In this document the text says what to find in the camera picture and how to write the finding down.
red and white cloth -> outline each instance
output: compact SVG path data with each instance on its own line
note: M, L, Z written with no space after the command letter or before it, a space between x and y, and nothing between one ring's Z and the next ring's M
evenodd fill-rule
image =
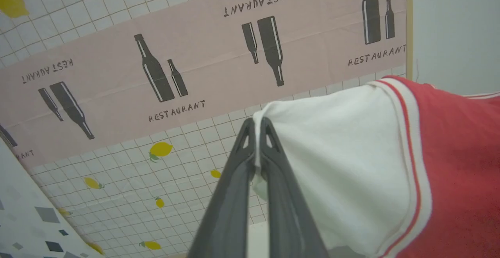
M263 116L329 249L500 257L500 93L464 97L388 76L269 103L256 128ZM259 176L254 189L266 199Z

yellow edge strip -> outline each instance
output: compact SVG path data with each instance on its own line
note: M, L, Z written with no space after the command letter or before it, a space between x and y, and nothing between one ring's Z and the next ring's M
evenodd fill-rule
M413 0L407 0L407 79L413 80Z

lemon print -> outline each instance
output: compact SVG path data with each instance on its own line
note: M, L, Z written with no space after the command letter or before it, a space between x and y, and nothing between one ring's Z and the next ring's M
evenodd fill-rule
M212 175L212 177L214 178L220 178L220 172L217 171L217 170L212 170L210 171L210 174Z
M155 201L157 201L157 207L158 208L162 208L163 206L165 206L165 203L163 202L163 199L160 199L159 197L157 197L155 199Z
M155 162L159 157L167 156L172 151L173 146L166 142L159 142L154 144L150 149L150 160Z
M158 244L158 242L141 242L139 245L141 247L147 247L151 250L161 249L161 246Z
M73 214L71 211L66 211L64 208L58 208L57 211L59 211L62 216L69 216Z
M102 248L100 248L100 246L98 246L97 244L87 242L87 245L95 249L95 251L99 252L100 254L104 255L104 251L102 251Z
M94 188L94 189L104 188L103 184L97 183L97 181L92 178L84 178L84 179L85 183L87 184L87 186L89 186L89 188Z
M0 0L0 11L13 19L30 14L24 0Z

red fabric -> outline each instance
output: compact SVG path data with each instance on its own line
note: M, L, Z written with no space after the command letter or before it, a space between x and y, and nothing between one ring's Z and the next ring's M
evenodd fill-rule
M398 258L500 257L500 97L469 99L390 76L414 94L432 214Z

bottle print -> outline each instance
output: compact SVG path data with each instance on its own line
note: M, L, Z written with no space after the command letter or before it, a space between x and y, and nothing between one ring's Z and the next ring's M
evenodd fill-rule
M158 100L160 102L164 102L175 98L172 88L166 79L166 75L161 68L161 64L159 64L158 60L151 54L144 41L143 35L137 34L134 38L136 39L137 46L139 47L139 51L143 57L144 73L146 74Z
M2 137L2 139L4 139L11 147L15 147L18 145L16 141L14 141L12 136L9 134L9 132L7 132L7 130L5 130L5 128L1 124L0 124L0 137Z
M371 44L380 41L379 0L363 0L361 10L363 13L364 43Z
M89 140L94 139L94 135L85 121L85 115L80 106L78 106L77 100L73 97L70 90L64 82L58 82L50 85L50 90L54 93L55 98L59 101L62 108L68 114L70 119L77 123L80 128L82 128L85 135Z
M391 0L386 0L386 39L394 38L394 12L391 7Z
M179 97L187 96L188 90L186 89L186 84L184 84L184 80L180 75L179 71L173 65L172 60L168 60L168 65L170 66L170 70L172 71L172 80L175 88L177 89L177 93L179 93Z
M48 106L48 109L54 112L57 118L59 118L59 121L62 121L63 118L61 117L61 114L57 110L57 105L54 103L54 100L52 100L52 97L47 92L47 90L45 88L42 88L38 89L38 92L40 93L40 96L43 99L43 101L45 101L46 105Z
M276 84L283 86L283 53L281 49L280 37L278 36L278 29L276 19L274 16L269 16L257 21L259 32L262 39L262 47L264 48L264 55L276 78Z
M243 29L243 35L245 36L246 47L252 54L254 58L254 64L259 63L259 59L257 58L257 40L255 39L254 26L252 23L245 23L241 25Z

